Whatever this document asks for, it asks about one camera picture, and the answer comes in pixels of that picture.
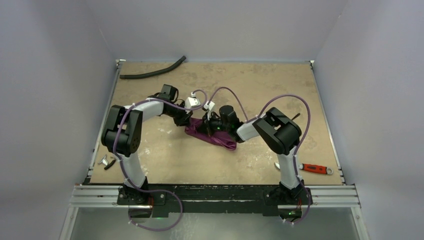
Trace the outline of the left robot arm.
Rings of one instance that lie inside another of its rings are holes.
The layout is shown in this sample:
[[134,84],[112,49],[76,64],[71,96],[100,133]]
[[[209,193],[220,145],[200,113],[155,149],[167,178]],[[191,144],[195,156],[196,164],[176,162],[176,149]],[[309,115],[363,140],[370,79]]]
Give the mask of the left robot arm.
[[160,92],[139,103],[111,106],[101,134],[101,144],[116,156],[124,177],[118,204],[142,205],[154,199],[138,156],[142,126],[143,122],[161,115],[173,118],[177,126],[187,126],[192,109],[200,106],[201,102],[195,92],[181,103],[177,103],[178,96],[176,87],[165,84]]

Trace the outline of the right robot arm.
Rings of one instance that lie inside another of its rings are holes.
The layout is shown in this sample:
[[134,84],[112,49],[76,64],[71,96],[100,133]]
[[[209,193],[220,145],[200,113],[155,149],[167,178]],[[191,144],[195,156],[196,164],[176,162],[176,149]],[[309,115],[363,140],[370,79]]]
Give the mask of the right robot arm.
[[277,155],[281,167],[279,187],[275,193],[288,204],[300,198],[304,189],[303,180],[298,175],[296,153],[301,143],[302,130],[294,120],[277,108],[270,108],[255,120],[241,122],[234,108],[224,105],[219,109],[219,114],[212,112],[208,116],[206,113],[195,130],[213,143],[220,144],[225,141],[244,143],[261,137]]

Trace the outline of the purple cloth napkin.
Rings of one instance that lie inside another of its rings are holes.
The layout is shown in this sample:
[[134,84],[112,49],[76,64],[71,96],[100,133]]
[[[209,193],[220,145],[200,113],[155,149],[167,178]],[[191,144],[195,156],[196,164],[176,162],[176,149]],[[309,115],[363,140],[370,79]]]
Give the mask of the purple cloth napkin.
[[184,128],[184,132],[196,139],[215,146],[224,147],[229,151],[234,151],[237,148],[237,142],[225,131],[216,131],[211,135],[201,132],[199,127],[202,125],[202,122],[199,118],[191,118],[189,125]]

